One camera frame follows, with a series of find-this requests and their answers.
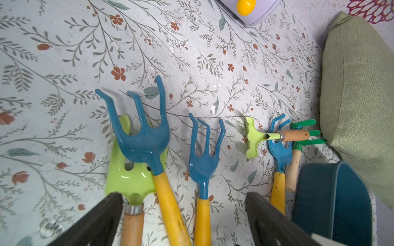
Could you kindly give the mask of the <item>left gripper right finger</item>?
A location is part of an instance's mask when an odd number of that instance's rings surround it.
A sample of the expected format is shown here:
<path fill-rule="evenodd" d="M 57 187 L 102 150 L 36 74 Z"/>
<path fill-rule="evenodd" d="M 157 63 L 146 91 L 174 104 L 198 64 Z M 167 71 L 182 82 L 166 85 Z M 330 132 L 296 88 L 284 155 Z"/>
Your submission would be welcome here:
<path fill-rule="evenodd" d="M 319 245 L 257 192 L 247 193 L 245 210 L 256 246 Z"/>

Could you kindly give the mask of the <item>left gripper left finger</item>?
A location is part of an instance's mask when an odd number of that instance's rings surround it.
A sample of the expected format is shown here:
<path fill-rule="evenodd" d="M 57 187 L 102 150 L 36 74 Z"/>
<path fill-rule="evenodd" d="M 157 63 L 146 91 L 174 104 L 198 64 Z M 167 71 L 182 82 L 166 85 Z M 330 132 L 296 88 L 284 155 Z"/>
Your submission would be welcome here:
<path fill-rule="evenodd" d="M 110 246 L 123 212 L 123 197 L 111 193 L 77 223 L 50 243 L 51 246 Z"/>

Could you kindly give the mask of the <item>light green trowel wooden handle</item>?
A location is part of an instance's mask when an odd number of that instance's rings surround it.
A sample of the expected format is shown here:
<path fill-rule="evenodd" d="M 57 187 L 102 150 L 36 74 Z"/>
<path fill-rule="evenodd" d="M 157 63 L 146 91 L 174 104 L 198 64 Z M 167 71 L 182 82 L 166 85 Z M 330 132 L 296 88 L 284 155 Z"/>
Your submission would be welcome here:
<path fill-rule="evenodd" d="M 117 139 L 114 139 L 105 194 L 119 193 L 123 196 L 123 225 L 121 246 L 140 246 L 144 228 L 144 199 L 155 193 L 153 174 L 146 163 L 133 163 L 126 169 L 126 157 L 122 153 Z"/>

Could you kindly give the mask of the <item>teal plastic storage box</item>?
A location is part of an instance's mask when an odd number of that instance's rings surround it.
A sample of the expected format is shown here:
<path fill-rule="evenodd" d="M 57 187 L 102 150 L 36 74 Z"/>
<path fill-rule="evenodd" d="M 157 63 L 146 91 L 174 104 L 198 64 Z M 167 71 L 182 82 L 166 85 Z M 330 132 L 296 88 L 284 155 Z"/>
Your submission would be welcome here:
<path fill-rule="evenodd" d="M 372 245 L 369 192 L 345 161 L 302 168 L 292 221 L 307 234 L 319 234 L 348 246 Z"/>

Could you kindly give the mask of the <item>dark green rake wooden handle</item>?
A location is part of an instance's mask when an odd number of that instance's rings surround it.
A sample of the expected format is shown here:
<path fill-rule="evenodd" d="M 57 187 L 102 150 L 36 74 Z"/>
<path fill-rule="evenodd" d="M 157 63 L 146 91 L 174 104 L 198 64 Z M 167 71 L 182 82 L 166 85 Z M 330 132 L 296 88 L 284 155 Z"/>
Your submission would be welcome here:
<path fill-rule="evenodd" d="M 303 127 L 313 126 L 317 122 L 316 120 L 310 119 L 306 121 L 301 121 L 297 123 L 291 123 L 290 127 L 292 130 L 300 130 Z M 302 155 L 302 149 L 304 146 L 308 145 L 318 145 L 325 144 L 327 140 L 325 138 L 295 141 L 292 145 L 292 162 L 288 165 L 286 170 L 285 178 L 285 189 L 290 192 L 296 192 L 297 190 L 297 177 L 300 166 L 300 160 Z"/>

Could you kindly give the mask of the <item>small blue rake yellow handle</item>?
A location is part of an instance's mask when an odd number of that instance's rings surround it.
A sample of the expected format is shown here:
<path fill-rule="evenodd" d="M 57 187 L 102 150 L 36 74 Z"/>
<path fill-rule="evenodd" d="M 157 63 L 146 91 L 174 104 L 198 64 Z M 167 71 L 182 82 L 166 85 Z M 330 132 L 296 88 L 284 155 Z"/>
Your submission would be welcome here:
<path fill-rule="evenodd" d="M 284 167 L 292 161 L 292 142 L 289 147 L 283 146 L 282 141 L 285 138 L 285 134 L 281 132 L 282 127 L 289 124 L 290 120 L 286 120 L 278 126 L 277 131 L 274 131 L 274 126 L 277 121 L 283 119 L 286 115 L 282 114 L 272 120 L 270 131 L 273 133 L 279 133 L 278 140 L 269 140 L 268 147 L 270 153 L 275 158 L 276 169 L 274 172 L 274 183 L 271 191 L 270 203 L 279 210 L 283 215 L 286 215 L 286 195 L 285 195 L 285 173 Z"/>

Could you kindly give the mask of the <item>light green rake wooden handle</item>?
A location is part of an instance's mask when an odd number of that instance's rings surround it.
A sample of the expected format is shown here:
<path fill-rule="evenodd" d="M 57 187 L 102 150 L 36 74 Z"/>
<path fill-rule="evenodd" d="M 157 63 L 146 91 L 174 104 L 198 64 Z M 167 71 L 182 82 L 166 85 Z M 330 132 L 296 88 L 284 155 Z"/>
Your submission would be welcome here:
<path fill-rule="evenodd" d="M 254 119 L 246 118 L 246 132 L 248 139 L 248 150 L 246 151 L 247 159 L 256 158 L 258 156 L 258 145 L 266 140 L 278 140 L 284 142 L 303 141 L 310 138 L 310 133 L 306 130 L 278 130 L 275 132 L 260 132 L 255 128 Z"/>

